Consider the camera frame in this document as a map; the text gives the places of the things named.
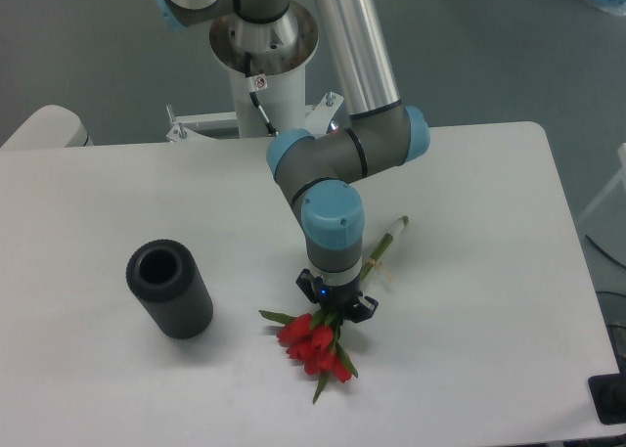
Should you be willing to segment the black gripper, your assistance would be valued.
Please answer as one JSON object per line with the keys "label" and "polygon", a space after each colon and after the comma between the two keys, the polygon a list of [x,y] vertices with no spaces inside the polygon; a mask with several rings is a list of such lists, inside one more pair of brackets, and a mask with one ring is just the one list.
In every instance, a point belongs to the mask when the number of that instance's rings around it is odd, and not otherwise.
{"label": "black gripper", "polygon": [[296,279],[297,286],[311,303],[340,310],[343,318],[352,323],[371,319],[379,306],[376,299],[361,294],[360,282],[356,277],[347,284],[330,285],[309,269],[303,269]]}

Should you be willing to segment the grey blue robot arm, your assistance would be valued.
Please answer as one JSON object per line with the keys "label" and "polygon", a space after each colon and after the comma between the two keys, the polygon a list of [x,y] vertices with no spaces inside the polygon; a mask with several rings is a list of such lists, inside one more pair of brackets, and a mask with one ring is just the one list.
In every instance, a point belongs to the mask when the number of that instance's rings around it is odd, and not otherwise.
{"label": "grey blue robot arm", "polygon": [[[365,213],[354,183],[428,149],[423,114],[400,98],[374,0],[156,0],[187,28],[210,23],[218,61],[241,83],[233,94],[242,134],[269,136],[266,159],[306,241],[310,262],[297,285],[314,304],[359,323],[377,302],[361,289]],[[279,78],[302,71],[320,39],[329,42],[350,123],[311,124],[301,90]]]}

